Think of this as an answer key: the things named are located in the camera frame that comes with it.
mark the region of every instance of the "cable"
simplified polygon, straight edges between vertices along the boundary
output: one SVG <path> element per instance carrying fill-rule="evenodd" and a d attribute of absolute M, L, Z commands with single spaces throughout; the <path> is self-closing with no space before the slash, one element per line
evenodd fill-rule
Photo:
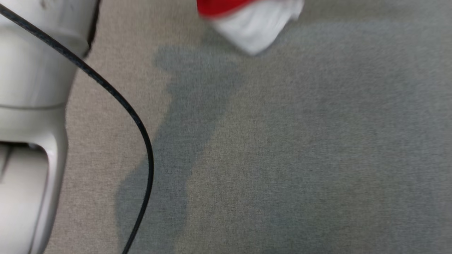
<path fill-rule="evenodd" d="M 140 213 L 138 214 L 137 221 L 135 222 L 135 225 L 133 227 L 133 230 L 129 236 L 129 240 L 126 243 L 126 246 L 124 247 L 124 250 L 122 251 L 122 254 L 127 254 L 130 246 L 133 243 L 133 240 L 135 239 L 135 236 L 137 235 L 138 228 L 140 227 L 141 221 L 143 220 L 143 216 L 146 212 L 147 204 L 149 202 L 149 198 L 151 196 L 151 190 L 152 190 L 152 183 L 154 182 L 154 156 L 152 153 L 152 145 L 151 141 L 149 139 L 149 135 L 147 134 L 146 128 L 141 121 L 140 117 L 137 115 L 135 110 L 132 108 L 132 106 L 127 102 L 127 100 L 107 81 L 105 80 L 101 75 L 99 75 L 93 68 L 91 68 L 89 65 L 87 65 L 82 59 L 80 59 L 76 54 L 72 53 L 69 49 L 67 49 L 65 46 L 61 45 L 58 41 L 50 37 L 48 34 L 37 28 L 36 26 L 32 25 L 30 22 L 25 20 L 24 18 L 20 17 L 10 9 L 6 8 L 4 5 L 0 4 L 0 14 L 5 16 L 7 19 L 11 20 L 12 22 L 16 23 L 23 29 L 30 32 L 32 35 L 39 38 L 41 41 L 46 43 L 47 45 L 51 46 L 53 49 L 58 51 L 60 54 L 62 54 L 64 57 L 66 57 L 68 60 L 70 60 L 73 64 L 75 64 L 77 67 L 79 67 L 82 71 L 84 71 L 88 76 L 93 78 L 99 85 L 104 87 L 113 97 L 127 110 L 127 112 L 130 114 L 130 116 L 133 118 L 135 123 L 138 126 L 138 129 L 140 129 L 140 133 L 143 136 L 144 143 L 146 145 L 146 151 L 147 151 L 147 158 L 148 158 L 148 164 L 149 164 L 149 175 L 147 180 L 147 187 L 146 187 L 146 193 L 143 198 L 143 204 L 141 205 Z"/>

